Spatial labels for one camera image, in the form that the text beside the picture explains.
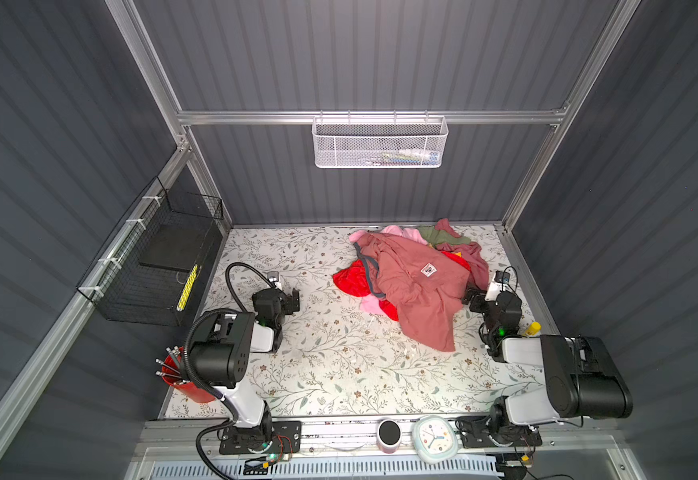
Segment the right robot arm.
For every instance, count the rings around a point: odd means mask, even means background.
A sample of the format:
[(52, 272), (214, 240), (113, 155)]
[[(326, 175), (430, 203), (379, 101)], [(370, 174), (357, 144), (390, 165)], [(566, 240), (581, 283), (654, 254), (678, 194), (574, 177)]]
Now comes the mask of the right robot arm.
[(512, 439), (574, 418), (623, 419), (632, 414), (631, 392), (601, 339), (522, 335), (522, 301), (512, 290), (493, 296), (479, 290), (465, 304), (483, 316), (478, 334), (492, 360), (540, 367), (545, 376), (543, 387), (494, 402), (487, 421), (492, 436)]

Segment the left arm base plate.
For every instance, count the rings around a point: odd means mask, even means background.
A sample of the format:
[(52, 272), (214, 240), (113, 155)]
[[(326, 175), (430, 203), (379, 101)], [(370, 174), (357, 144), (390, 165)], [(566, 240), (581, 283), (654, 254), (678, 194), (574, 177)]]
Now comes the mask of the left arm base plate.
[(229, 427), (218, 434), (218, 453), (293, 454), (300, 451), (303, 424), (300, 421), (275, 421), (253, 428)]

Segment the dusty rose shirt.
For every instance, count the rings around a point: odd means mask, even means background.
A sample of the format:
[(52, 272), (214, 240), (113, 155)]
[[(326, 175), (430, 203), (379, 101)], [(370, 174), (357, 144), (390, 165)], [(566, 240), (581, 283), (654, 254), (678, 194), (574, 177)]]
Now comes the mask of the dusty rose shirt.
[(467, 269), (398, 235), (368, 232), (354, 247), (370, 293), (395, 306), (402, 332), (429, 348), (454, 352), (454, 316), (463, 308)]

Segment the red fleece cloth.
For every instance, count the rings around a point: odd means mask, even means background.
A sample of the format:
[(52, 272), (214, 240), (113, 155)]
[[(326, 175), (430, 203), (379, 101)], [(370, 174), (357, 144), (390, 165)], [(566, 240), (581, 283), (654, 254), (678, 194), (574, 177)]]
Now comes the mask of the red fleece cloth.
[(360, 260), (332, 276), (334, 285), (343, 293), (361, 299), (360, 309), (373, 315), (386, 316), (398, 322), (397, 308), (388, 300), (379, 299), (370, 291), (366, 269)]

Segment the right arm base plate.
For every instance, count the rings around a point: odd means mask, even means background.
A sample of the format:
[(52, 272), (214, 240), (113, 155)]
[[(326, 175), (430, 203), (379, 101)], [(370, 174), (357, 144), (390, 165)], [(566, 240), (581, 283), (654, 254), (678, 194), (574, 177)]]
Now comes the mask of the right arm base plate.
[(528, 447), (543, 444), (537, 430), (528, 426), (500, 424), (488, 416), (461, 416), (455, 419), (455, 430), (465, 448)]

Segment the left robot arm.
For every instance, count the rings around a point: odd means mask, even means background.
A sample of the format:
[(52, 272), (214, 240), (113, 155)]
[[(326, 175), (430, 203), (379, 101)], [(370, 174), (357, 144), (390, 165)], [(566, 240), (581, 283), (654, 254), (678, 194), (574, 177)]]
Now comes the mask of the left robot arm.
[(300, 310), (299, 293), (267, 288), (252, 296), (254, 310), (210, 310), (190, 328), (181, 350), (183, 377), (229, 411), (232, 425), (271, 430), (271, 411), (246, 378), (252, 354), (274, 354), (283, 321)]

